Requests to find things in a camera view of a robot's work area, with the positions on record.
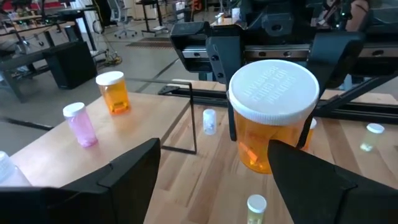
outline metal bracket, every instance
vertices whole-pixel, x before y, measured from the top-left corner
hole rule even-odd
[[[168,86],[168,85],[166,85],[166,86],[163,86],[163,87],[157,92],[157,94],[158,94],[158,95],[166,95],[166,94],[171,93],[171,92],[173,92],[173,91],[175,91],[175,90],[178,90],[179,88],[180,88],[179,86]]]
[[[351,100],[371,91],[372,89],[385,84],[386,82],[392,80],[398,76],[398,72],[395,72],[388,77],[374,77],[364,83],[361,83],[356,88],[352,88],[341,95],[334,96],[327,100],[326,104],[318,105],[317,112],[318,113],[328,113],[331,110],[337,109],[340,106],[343,106],[349,103]]]
[[[355,66],[363,46],[364,34],[359,32],[334,32],[315,36],[307,59],[307,69],[318,80],[319,98],[326,87],[336,88],[343,82],[345,76]],[[312,117],[313,113],[305,121],[297,148],[305,145]]]
[[[206,39],[206,51],[210,58],[211,67],[217,81],[224,83],[226,91],[232,76],[244,64],[243,46],[239,32],[234,36],[213,36]],[[231,103],[228,101],[229,135],[232,141],[236,141],[234,113]]]

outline pill bottle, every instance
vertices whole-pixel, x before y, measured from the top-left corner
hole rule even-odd
[[[69,104],[62,112],[81,146],[90,147],[98,142],[84,103]]]
[[[361,149],[369,152],[376,146],[379,141],[380,135],[384,132],[384,127],[380,124],[370,123],[366,126],[368,130],[365,134],[363,142],[361,144]]]
[[[217,131],[217,115],[213,109],[203,111],[203,132],[207,135],[213,135]]]
[[[95,78],[106,106],[112,115],[130,110],[126,82],[123,72],[106,72]]]
[[[296,146],[314,109],[319,84],[306,68],[284,60],[261,60],[240,68],[229,83],[239,157],[253,171],[270,174],[271,139]]]
[[[267,200],[261,195],[250,195],[248,198],[248,224],[262,224]]]
[[[0,151],[0,187],[31,186],[25,175],[5,153]]]

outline workbench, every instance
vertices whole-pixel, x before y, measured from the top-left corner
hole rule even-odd
[[[33,16],[22,16],[22,17],[17,17],[17,18],[10,18],[10,19],[3,19],[2,21],[25,21],[25,20],[31,20],[31,19],[41,19],[41,15],[33,15]]]
[[[216,82],[192,82],[196,89],[225,90]],[[326,91],[325,97],[334,95]],[[149,138],[163,145],[193,149],[189,98],[129,93],[132,110],[111,116],[102,97],[87,106],[99,143],[84,149],[63,122],[11,159],[35,186],[61,187],[106,165]],[[373,93],[360,101],[395,103],[391,95]],[[229,138],[226,108],[217,112],[217,132],[203,133],[202,112],[195,105],[198,154],[163,151],[146,224],[247,223],[246,200],[251,194],[267,199],[264,223],[293,223],[272,175],[243,165],[236,142]],[[385,125],[377,148],[359,146],[366,124],[319,119],[309,153],[372,180],[398,188],[398,126]]]
[[[62,22],[59,23],[60,28],[65,28],[68,26],[73,26],[75,25],[74,22]],[[35,35],[35,34],[41,34],[43,32],[51,31],[51,30],[57,30],[58,27],[55,24],[50,24],[50,25],[38,25],[37,27],[29,28],[29,29],[16,29],[19,35],[22,36],[30,36],[30,35]],[[15,39],[16,33],[15,32],[10,32],[12,30],[15,30],[12,27],[8,27],[6,30],[1,29],[0,30],[0,42],[2,41],[7,41],[10,40],[10,35],[13,36]]]

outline black metal frame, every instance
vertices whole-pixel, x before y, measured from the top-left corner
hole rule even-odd
[[[59,18],[65,19],[66,21],[73,21],[75,22],[75,25],[78,24],[77,19],[79,18],[83,19],[83,23],[87,31],[88,40],[90,41],[91,49],[95,51],[97,50],[97,48],[95,46],[94,38],[93,35],[91,34],[90,27],[87,22],[85,11],[96,11],[98,14],[100,14],[96,7],[84,7],[80,9],[62,9],[58,10],[57,12],[60,14]]]
[[[159,25],[163,26],[163,18],[162,18],[162,13],[160,11],[160,6],[159,6],[159,1],[158,0],[153,0],[153,1],[149,1],[149,2],[147,2],[147,1],[142,2],[141,1],[141,2],[136,3],[136,5],[142,5],[142,11],[144,12],[144,20],[145,20],[146,30],[141,30],[141,35],[144,35],[144,33],[150,33],[150,34],[154,34],[155,37],[156,37],[156,33],[162,31],[162,30],[151,30],[149,28],[148,21],[149,20],[155,20],[155,19],[148,19],[147,11],[146,11],[145,6],[150,6],[150,5],[154,5],[154,4],[156,5],[156,12],[157,12],[157,18],[159,20]]]
[[[313,111],[313,116],[352,121],[398,124],[398,105],[377,105],[374,103],[351,102],[351,100],[379,85],[382,85],[396,76],[398,76],[398,72],[391,75],[391,77],[376,77],[344,92],[341,95],[335,95],[329,100],[319,100]],[[178,86],[164,86],[159,91],[159,94],[189,97],[188,91],[188,89],[180,88]],[[228,99],[225,91],[193,90],[193,103],[197,105],[218,106],[223,108],[228,107]]]
[[[162,146],[162,149],[174,152],[181,152],[185,154],[192,154],[196,155],[198,153],[198,144],[197,144],[197,131],[196,131],[196,124],[195,124],[195,110],[194,110],[194,103],[193,103],[193,88],[192,83],[190,82],[180,82],[180,81],[165,81],[165,80],[154,80],[154,79],[145,79],[145,78],[125,78],[127,81],[135,81],[135,82],[147,82],[147,83],[162,83],[162,84],[176,84],[176,85],[186,85],[189,89],[189,97],[190,107],[191,107],[191,119],[192,119],[192,134],[193,134],[193,151],[189,149],[182,149],[179,147],[173,146]]]

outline floor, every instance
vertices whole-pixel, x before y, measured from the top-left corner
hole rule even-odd
[[[207,15],[197,14],[196,21],[203,18],[214,18],[214,13]],[[132,22],[130,24],[135,30],[144,29],[145,25],[142,21]],[[157,22],[150,22],[150,26],[157,26]],[[172,49],[133,49],[126,47],[127,44],[142,38],[141,33],[135,37],[125,37],[118,39],[114,37],[113,32],[120,27],[112,27],[105,30],[105,37],[109,40],[109,46],[113,48],[123,62],[115,67],[106,67],[98,71],[103,73],[112,70],[124,72],[127,78],[157,78],[159,80],[171,80],[173,78],[184,78],[196,80],[198,75],[187,72],[182,63],[178,60],[177,54]],[[63,34],[52,33],[52,37],[56,44],[66,42],[67,38]],[[95,42],[98,49],[105,49],[106,44],[102,35],[95,35]],[[34,41],[31,42],[31,50],[40,50],[47,46],[40,47]],[[377,92],[390,93],[394,90],[397,80],[380,86]],[[58,89],[50,72],[35,77],[33,80],[23,80],[20,82],[20,88],[27,97],[25,103],[20,103],[14,95],[4,90],[0,90],[0,114],[14,119],[31,121],[50,126],[60,124],[64,118],[62,108],[69,103],[81,101],[86,104],[100,96],[100,91],[92,79],[73,90]],[[142,90],[143,93],[155,94],[162,85],[151,84],[145,89],[141,87],[145,83],[127,81],[127,89],[129,91]],[[2,147],[0,150],[7,152],[9,155],[14,154],[30,142],[45,134],[45,131],[17,126],[14,124],[0,123],[0,142]]]

